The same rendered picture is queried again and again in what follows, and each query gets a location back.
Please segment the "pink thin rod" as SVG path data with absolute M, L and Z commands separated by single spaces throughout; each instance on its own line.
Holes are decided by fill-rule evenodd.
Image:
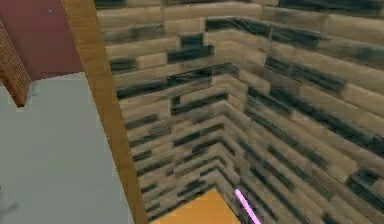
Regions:
M 242 192 L 239 189 L 235 189 L 235 195 L 238 198 L 239 202 L 247 212 L 249 218 L 252 220 L 253 224 L 262 224 L 256 214 L 254 213 L 253 209 L 250 207 L 247 199 L 244 197 Z

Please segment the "brown wooden door frame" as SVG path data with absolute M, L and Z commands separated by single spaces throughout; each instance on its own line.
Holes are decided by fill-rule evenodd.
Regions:
M 149 224 L 93 0 L 62 0 L 135 224 Z

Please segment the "brown woven cabinet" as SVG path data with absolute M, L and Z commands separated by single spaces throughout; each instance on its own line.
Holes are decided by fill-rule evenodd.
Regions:
M 0 21 L 0 81 L 18 107 L 26 103 L 31 79 Z

